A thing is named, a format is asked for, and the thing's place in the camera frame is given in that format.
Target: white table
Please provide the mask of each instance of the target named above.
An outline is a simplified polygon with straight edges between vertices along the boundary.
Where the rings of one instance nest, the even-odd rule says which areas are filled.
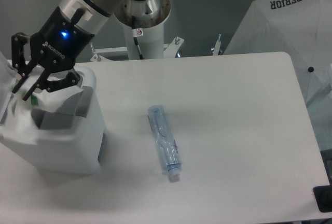
[[[332,217],[291,59],[285,53],[80,64],[94,70],[110,131],[103,172],[36,170],[0,146],[0,223],[250,224]],[[164,105],[183,159],[161,174],[146,117]]]

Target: white container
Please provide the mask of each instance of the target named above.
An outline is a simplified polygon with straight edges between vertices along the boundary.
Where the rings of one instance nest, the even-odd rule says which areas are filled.
[[[75,115],[38,112],[35,119],[40,123],[39,129],[31,131],[34,138],[12,140],[3,136],[6,120],[6,113],[3,113],[0,115],[0,142],[38,169],[94,174],[101,169],[99,161],[106,127],[95,94],[96,77],[93,71],[86,67],[75,69],[81,76],[84,91],[78,102],[69,101],[62,107],[77,107]],[[0,98],[7,99],[8,95],[0,95]]]

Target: umbrella canopy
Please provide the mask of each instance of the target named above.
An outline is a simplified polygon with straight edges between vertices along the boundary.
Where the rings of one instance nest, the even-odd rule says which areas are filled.
[[[329,79],[332,63],[332,0],[256,0],[225,54],[287,52],[305,101]],[[332,98],[310,118],[320,149],[332,148]]]

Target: plastic bottle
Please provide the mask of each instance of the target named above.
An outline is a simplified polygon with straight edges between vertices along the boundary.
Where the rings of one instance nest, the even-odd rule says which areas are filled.
[[[148,109],[148,119],[154,135],[163,174],[171,182],[179,180],[181,159],[170,126],[166,120],[164,107],[152,106]]]

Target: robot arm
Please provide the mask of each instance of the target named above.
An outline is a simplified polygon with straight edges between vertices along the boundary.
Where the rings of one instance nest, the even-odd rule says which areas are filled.
[[[122,1],[62,0],[39,32],[31,37],[23,33],[12,36],[12,66],[21,76],[12,92],[20,89],[37,65],[44,71],[23,100],[26,101],[36,89],[53,92],[76,85],[80,80],[74,70],[77,56]],[[29,41],[31,60],[26,64],[23,46]],[[68,71],[64,79],[47,80],[51,73],[61,71]]]

